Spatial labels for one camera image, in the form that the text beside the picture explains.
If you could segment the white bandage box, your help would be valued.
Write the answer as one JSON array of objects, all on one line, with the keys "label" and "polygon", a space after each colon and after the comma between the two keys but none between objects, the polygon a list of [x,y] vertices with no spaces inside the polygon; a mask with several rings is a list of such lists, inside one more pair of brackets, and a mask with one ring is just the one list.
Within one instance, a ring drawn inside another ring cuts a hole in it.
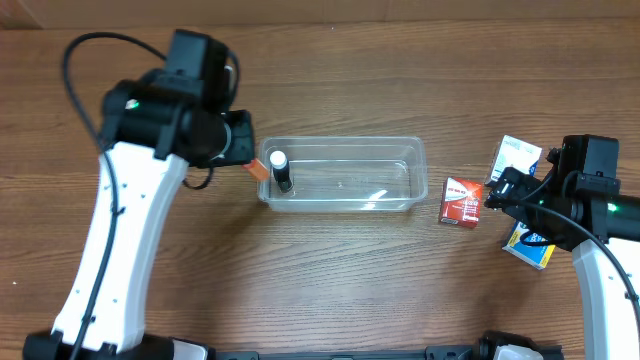
[{"label": "white bandage box", "polygon": [[524,174],[534,175],[541,154],[540,147],[504,135],[495,151],[485,185],[495,184],[507,167],[513,167]]}]

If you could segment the orange tube white cap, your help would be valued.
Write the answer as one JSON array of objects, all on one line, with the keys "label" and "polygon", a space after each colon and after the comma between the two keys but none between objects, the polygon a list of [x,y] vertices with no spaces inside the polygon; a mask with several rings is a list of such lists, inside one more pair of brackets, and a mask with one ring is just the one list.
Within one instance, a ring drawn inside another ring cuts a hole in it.
[{"label": "orange tube white cap", "polygon": [[270,178],[270,170],[258,159],[254,158],[243,168],[257,181],[265,182]]}]

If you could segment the black tube white cap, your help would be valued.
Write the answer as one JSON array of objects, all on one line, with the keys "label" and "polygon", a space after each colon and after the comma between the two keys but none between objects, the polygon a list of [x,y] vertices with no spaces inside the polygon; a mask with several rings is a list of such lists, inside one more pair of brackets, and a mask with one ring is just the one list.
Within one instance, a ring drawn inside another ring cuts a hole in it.
[{"label": "black tube white cap", "polygon": [[272,174],[282,193],[287,193],[293,188],[293,180],[290,175],[290,162],[287,155],[278,150],[274,151],[270,157]]}]

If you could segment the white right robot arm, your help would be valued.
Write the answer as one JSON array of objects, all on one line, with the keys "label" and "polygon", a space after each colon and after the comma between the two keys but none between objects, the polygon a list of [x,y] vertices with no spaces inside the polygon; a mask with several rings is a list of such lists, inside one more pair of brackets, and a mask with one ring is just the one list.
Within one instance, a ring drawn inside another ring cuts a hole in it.
[{"label": "white right robot arm", "polygon": [[485,202],[524,225],[520,244],[571,254],[589,359],[639,356],[639,200],[620,192],[618,156],[615,138],[568,135],[544,179],[507,166]]}]

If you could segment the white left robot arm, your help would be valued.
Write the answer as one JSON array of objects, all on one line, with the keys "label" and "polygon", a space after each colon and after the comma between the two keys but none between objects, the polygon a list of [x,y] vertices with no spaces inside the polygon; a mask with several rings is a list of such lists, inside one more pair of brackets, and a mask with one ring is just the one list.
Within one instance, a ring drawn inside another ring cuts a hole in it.
[{"label": "white left robot arm", "polygon": [[240,67],[222,42],[178,30],[163,66],[108,91],[95,208],[72,289],[48,331],[25,339],[26,359],[212,359],[213,348],[145,331],[159,240],[190,168],[247,166],[251,116],[233,108]]}]

